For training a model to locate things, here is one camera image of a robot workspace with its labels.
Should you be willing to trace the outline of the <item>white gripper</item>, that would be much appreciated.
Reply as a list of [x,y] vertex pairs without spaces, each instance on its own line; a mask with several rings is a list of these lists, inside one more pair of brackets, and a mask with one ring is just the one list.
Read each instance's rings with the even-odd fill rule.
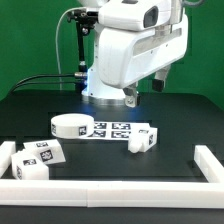
[[131,32],[105,28],[99,38],[99,77],[104,84],[123,89],[125,104],[134,108],[139,97],[135,82],[157,71],[152,89],[162,92],[170,64],[186,52],[187,38],[186,15],[172,27],[170,34],[161,36],[156,35],[155,29]]

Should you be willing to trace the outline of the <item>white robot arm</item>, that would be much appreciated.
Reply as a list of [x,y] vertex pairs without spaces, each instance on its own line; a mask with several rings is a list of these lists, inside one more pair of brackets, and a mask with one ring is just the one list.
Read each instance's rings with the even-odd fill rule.
[[188,18],[183,0],[78,0],[96,16],[94,62],[88,69],[85,101],[101,105],[139,104],[138,82],[152,75],[162,91],[173,62],[187,48]]

